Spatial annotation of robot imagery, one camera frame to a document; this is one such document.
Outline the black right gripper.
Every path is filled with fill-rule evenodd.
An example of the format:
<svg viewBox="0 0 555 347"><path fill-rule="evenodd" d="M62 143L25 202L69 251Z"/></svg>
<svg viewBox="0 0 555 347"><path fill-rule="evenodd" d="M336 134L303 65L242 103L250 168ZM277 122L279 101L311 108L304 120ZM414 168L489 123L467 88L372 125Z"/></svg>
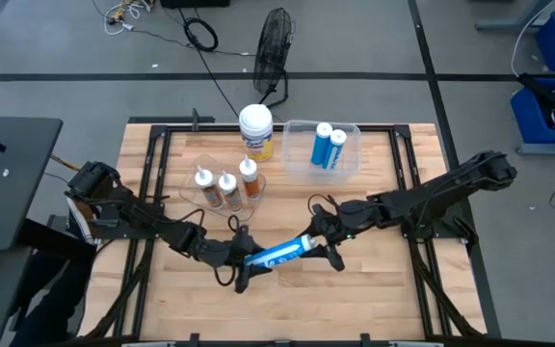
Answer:
<svg viewBox="0 0 555 347"><path fill-rule="evenodd" d="M329 261L336 271L343 271L345 264L337 247L345 240L369 228L368 204L340 204L331 214L320 204L314 204L312 224L308 227L310 236L323 236L326 243L311 250L312 257L322 257Z"/></svg>

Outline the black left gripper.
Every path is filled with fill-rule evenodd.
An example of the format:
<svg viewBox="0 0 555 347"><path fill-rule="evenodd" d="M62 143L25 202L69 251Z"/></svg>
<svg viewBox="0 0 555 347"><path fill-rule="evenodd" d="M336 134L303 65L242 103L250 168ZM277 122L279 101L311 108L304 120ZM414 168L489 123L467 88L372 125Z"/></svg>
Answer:
<svg viewBox="0 0 555 347"><path fill-rule="evenodd" d="M233 238L225 241L224 245L217 250L217 260L215 261L214 277L220 286L230 286L234 284L236 293L243 293L249 286L250 278L257 277L272 272L271 268L261 266L246 266L246 257L258 254L263 248L258 245L249 232L248 226L239 226ZM219 275L220 267L229 267L231 275L229 280L223 281Z"/></svg>

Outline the blue silicone tube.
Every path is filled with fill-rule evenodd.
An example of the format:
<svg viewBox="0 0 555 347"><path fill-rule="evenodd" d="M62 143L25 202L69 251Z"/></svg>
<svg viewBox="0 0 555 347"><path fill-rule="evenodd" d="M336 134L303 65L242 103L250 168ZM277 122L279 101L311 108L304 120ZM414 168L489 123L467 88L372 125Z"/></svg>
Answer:
<svg viewBox="0 0 555 347"><path fill-rule="evenodd" d="M309 235L303 235L260 253L250 255L245 258L244 264L246 266L273 268L299 258L315 247L316 241Z"/></svg>
<svg viewBox="0 0 555 347"><path fill-rule="evenodd" d="M341 151L347 140L347 134L341 129L332 130L322 167L326 170L334 170L339 160Z"/></svg>
<svg viewBox="0 0 555 347"><path fill-rule="evenodd" d="M310 162L315 166L321 166L324 163L327 147L330 143L330 135L332 126L327 122L320 122L316 126L315 140Z"/></svg>

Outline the orange sealant tube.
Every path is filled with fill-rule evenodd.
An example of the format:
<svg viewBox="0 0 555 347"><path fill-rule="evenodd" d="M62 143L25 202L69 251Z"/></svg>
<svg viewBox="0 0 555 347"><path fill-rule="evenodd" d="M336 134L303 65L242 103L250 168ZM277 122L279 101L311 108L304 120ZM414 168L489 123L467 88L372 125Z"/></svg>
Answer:
<svg viewBox="0 0 555 347"><path fill-rule="evenodd" d="M239 164L239 172L242 176L246 196L249 200L256 200L260 196L260 185L258 182L257 164L245 155Z"/></svg>
<svg viewBox="0 0 555 347"><path fill-rule="evenodd" d="M243 203L239 192L236 177L231 173L222 171L222 174L218 180L218 185L222 191L222 195L224 197L227 207L232 212L240 211L243 208Z"/></svg>
<svg viewBox="0 0 555 347"><path fill-rule="evenodd" d="M215 183L214 175L209 170L197 166L195 183L212 208L220 208L223 205L220 190Z"/></svg>

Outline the Lysol wipes canister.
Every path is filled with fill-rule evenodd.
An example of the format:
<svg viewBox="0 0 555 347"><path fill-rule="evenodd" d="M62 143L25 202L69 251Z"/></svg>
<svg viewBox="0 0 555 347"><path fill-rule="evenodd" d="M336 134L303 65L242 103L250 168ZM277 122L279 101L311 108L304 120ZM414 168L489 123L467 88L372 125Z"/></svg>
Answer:
<svg viewBox="0 0 555 347"><path fill-rule="evenodd" d="M248 157L256 162L273 156L273 116L264 104L250 104L239 114L239 127Z"/></svg>

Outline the clear square plastic container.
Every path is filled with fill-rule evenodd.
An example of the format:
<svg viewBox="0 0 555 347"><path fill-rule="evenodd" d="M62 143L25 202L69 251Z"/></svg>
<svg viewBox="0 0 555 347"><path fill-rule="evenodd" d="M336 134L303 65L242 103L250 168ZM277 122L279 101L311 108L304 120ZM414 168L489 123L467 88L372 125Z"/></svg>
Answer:
<svg viewBox="0 0 555 347"><path fill-rule="evenodd" d="M310 183L342 183L357 174L362 164L362 136L353 123L328 122L332 130L341 129L347 140L334 170L326 170L310 162L315 130L320 121L289 120L282 133L282 159L286 171L295 178Z"/></svg>

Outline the clear oval plastic tray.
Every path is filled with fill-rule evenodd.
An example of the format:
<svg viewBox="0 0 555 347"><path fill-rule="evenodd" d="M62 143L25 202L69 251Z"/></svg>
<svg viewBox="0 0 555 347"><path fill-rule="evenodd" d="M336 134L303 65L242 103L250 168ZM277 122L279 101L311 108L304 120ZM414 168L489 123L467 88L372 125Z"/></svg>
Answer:
<svg viewBox="0 0 555 347"><path fill-rule="evenodd" d="M213 174L214 185L217 188L217 194L222 199L221 206L212 206L207 200L206 196L201 192L201 188L196 184L196 174L198 173L198 167L209 171ZM219 188L218 179L222 174L222 171L226 171L228 174L233 174L236 177L237 187L240 192L242 209L239 211L232 211L224 200L222 196L222 191ZM227 164L222 161L215 160L209 155L203 154L198 157L192 165L192 168L188 170L185 175L183 182L179 188L179 196L186 200L187 202L205 210L210 211L214 215L219 215L221 217L228 218L230 215L237 215L241 221L249 220L257 207L260 205L264 198L264 191L266 188L266 177L259 173L257 175L256 181L258 182L259 193L254 199L248 197L245 184L242 181L242 175L239 171L238 164Z"/></svg>

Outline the black floor fan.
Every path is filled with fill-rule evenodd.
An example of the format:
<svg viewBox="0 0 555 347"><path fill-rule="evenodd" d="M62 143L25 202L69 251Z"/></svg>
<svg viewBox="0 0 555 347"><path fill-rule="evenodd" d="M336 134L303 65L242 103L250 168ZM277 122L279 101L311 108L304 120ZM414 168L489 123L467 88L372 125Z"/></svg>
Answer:
<svg viewBox="0 0 555 347"><path fill-rule="evenodd" d="M264 22L255 54L253 85L263 94L261 104L277 91L280 80L284 83L281 100L268 104L269 109L285 102L289 96L288 72L285 64L293 39L291 16L284 8L271 10Z"/></svg>

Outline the black desk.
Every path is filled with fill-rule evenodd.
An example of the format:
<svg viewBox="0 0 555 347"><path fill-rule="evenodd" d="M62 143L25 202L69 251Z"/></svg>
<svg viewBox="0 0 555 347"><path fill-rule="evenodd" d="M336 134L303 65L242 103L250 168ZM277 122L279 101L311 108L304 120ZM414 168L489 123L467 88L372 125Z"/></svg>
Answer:
<svg viewBox="0 0 555 347"><path fill-rule="evenodd" d="M0 117L0 252L13 247L63 122Z"/></svg>

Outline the black equipment box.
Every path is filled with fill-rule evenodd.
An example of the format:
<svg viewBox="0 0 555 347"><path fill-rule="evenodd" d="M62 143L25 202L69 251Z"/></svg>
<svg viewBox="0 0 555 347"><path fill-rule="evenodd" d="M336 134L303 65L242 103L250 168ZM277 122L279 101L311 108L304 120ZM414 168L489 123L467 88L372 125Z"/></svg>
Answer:
<svg viewBox="0 0 555 347"><path fill-rule="evenodd" d="M218 8L228 7L230 0L160 0L163 8Z"/></svg>

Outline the grey metal stand base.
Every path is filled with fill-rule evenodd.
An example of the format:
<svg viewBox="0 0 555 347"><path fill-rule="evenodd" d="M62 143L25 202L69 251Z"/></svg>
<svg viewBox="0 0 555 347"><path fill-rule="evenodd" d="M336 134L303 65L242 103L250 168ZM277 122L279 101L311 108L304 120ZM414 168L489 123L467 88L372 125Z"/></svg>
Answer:
<svg viewBox="0 0 555 347"><path fill-rule="evenodd" d="M521 16L516 18L483 19L474 24L477 31L482 30L521 30L529 26L541 27L545 23L540 16L555 0L533 0Z"/></svg>

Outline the black aluminium table frame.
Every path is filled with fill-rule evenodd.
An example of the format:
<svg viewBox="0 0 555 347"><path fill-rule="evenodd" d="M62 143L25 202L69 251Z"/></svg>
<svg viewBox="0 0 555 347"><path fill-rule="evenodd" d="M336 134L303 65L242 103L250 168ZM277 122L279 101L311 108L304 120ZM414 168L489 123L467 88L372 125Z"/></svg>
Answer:
<svg viewBox="0 0 555 347"><path fill-rule="evenodd" d="M399 186L396 161L406 145L386 124L361 128L362 166L340 185L310 184L286 171L282 152L259 166L267 185L249 217L251 234L265 247L299 234L310 222L307 205L324 195L361 200ZM243 155L239 129L206 123L198 131L173 132L157 124L130 124L124 132L118 171L123 184L145 197L161 196L166 214L198 220L196 207L180 197L193 162L209 155L235 170ZM244 293L227 284L229 271L151 245L149 275L133 291L122 331L143 340L185 344L197 334L201 345L267 346L286 342L320 346L376 340L419 340L424 335L407 241L397 228L372 229L340 247L346 267L324 259L299 259L251 281Z"/></svg>

